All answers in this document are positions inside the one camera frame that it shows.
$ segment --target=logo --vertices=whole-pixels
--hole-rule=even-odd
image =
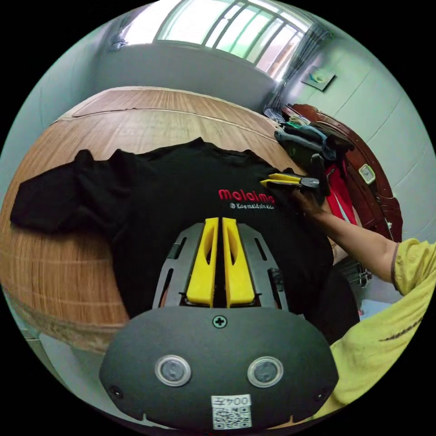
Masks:
[[[230,192],[228,189],[220,189],[218,191],[219,197],[221,200],[234,200],[237,202],[246,201],[246,202],[256,202],[256,203],[269,203],[274,204],[275,199],[271,195],[266,194],[257,194],[256,191],[252,192],[244,192],[243,189],[239,191]]]
[[[221,200],[231,200],[231,209],[274,209],[275,199],[271,195],[257,194],[256,191],[245,192],[243,189],[230,192],[228,189],[218,191]]]

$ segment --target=screw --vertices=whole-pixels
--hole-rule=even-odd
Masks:
[[[224,328],[227,325],[227,319],[226,317],[223,317],[221,315],[218,315],[217,317],[215,317],[212,320],[212,324],[216,327],[216,328]]]
[[[319,394],[315,395],[314,400],[322,401],[326,396],[327,396],[327,389],[323,388]]]
[[[116,400],[122,400],[124,395],[123,392],[121,391],[121,389],[119,387],[116,386],[111,386],[109,388],[109,393],[111,394],[112,397],[114,397]]]

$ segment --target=shirt sleeve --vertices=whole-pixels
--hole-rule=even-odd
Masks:
[[[436,272],[436,243],[407,239],[397,245],[392,282],[403,296]]]
[[[129,153],[95,161],[81,150],[73,162],[21,183],[11,223],[46,234],[90,230],[113,237],[129,213],[134,174]]]

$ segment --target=wooden furniture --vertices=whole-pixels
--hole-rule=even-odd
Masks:
[[[42,333],[93,352],[104,352],[128,321],[103,240],[11,227],[21,182],[73,161],[81,149],[104,160],[118,148],[145,153],[198,137],[224,149],[250,148],[280,170],[301,170],[275,140],[276,127],[223,100],[148,87],[109,89],[61,116],[21,162],[0,214],[0,283],[18,316]]]
[[[319,123],[327,132],[337,134],[354,145],[355,149],[347,153],[347,188],[362,225],[388,239],[401,242],[403,220],[399,202],[392,194],[383,168],[362,138],[345,124],[308,104],[285,106],[282,112],[288,117],[302,115],[311,123]],[[370,185],[358,172],[364,164],[370,165],[376,174],[375,182]]]

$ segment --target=gray gripper frame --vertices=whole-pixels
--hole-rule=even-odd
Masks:
[[[181,232],[171,247],[159,276],[153,309],[159,307],[166,286],[168,291],[165,306],[180,306],[189,285],[203,229],[204,223],[194,224]]]
[[[246,224],[238,224],[254,292],[262,307],[288,310],[283,276],[262,235]]]

